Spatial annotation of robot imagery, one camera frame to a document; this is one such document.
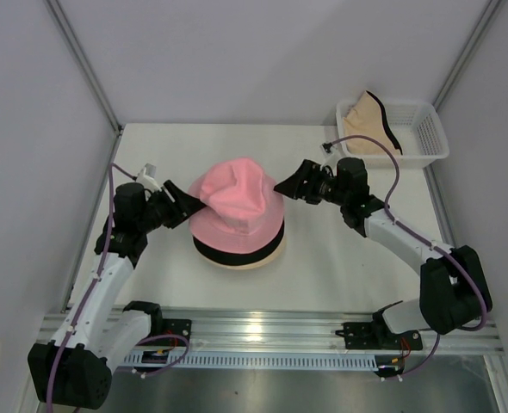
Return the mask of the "black bucket hat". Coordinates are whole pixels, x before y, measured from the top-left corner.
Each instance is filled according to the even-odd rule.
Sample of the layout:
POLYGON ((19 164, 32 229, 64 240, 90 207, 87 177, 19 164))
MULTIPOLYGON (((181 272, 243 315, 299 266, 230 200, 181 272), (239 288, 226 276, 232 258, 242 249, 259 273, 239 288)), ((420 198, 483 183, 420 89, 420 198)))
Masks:
POLYGON ((279 245, 284 235, 285 235, 285 223, 282 222, 279 231, 267 244, 265 244, 262 248, 249 253, 235 253, 224 251, 221 249, 216 249, 201 242, 196 237, 193 237, 193 244, 196 250, 203 257, 206 257, 217 263, 239 266, 250 264, 264 259, 266 256, 271 254, 276 249, 276 247, 279 245))

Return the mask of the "cream bucket hat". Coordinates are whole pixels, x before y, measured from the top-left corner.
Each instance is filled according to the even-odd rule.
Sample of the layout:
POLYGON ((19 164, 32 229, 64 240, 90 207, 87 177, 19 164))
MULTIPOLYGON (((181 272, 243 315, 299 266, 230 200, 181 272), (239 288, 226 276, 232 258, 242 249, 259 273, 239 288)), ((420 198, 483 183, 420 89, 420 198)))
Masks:
POLYGON ((261 268, 261 267, 266 266, 266 265, 270 264, 271 262, 273 262, 286 249, 286 244, 287 244, 287 236, 284 235, 281 242, 279 243, 279 245, 276 247, 276 249, 271 254, 269 254, 268 256, 266 256, 264 259, 262 259, 260 261, 253 262, 250 264, 245 264, 245 265, 232 266, 232 265, 225 265, 225 264, 217 263, 217 262, 212 261, 206 257, 203 257, 203 259, 207 262, 210 262, 214 266, 219 267, 219 268, 225 268, 225 269, 231 269, 231 270, 237 270, 237 271, 252 270, 255 268, 261 268))

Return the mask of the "beige hat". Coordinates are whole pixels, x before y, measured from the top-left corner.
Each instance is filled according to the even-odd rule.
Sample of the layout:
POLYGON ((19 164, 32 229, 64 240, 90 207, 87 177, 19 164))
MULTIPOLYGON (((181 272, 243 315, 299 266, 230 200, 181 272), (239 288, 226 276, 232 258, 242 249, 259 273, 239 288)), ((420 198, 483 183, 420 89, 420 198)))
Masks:
MULTIPOLYGON (((345 136, 363 135, 379 142, 394 155, 403 154, 402 146, 388 124, 382 101, 368 90, 343 117, 343 126, 345 136)), ((385 155, 380 146, 366 139, 347 140, 345 144, 354 155, 385 155)))

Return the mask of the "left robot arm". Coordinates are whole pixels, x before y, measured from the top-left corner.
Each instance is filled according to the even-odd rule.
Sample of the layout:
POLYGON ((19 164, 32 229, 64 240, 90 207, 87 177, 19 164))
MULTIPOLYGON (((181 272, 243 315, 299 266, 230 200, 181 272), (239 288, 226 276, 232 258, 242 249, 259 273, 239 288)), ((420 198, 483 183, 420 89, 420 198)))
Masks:
POLYGON ((99 409, 112 378, 139 344, 159 341, 189 343, 164 326, 160 305, 132 301, 109 330, 103 327, 115 300, 137 268, 148 236, 160 227, 174 229, 204 208, 204 203, 167 181, 158 190, 139 181, 111 185, 108 217, 95 245, 89 279, 65 321, 46 343, 28 353, 28 366, 38 399, 99 409))

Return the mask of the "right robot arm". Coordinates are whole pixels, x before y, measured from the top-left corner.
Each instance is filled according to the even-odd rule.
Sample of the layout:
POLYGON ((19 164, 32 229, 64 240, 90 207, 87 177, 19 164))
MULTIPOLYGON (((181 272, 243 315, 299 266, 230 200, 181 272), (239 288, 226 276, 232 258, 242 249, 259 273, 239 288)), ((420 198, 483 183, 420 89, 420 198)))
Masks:
POLYGON ((342 158, 336 168, 304 160, 274 190, 310 205, 338 206, 349 228, 390 250, 418 275, 417 299, 374 313, 370 334, 378 346, 389 348, 408 332, 432 330, 443 336, 486 324, 493 301, 477 252, 433 241, 397 219, 387 201, 371 193, 363 160, 342 158))

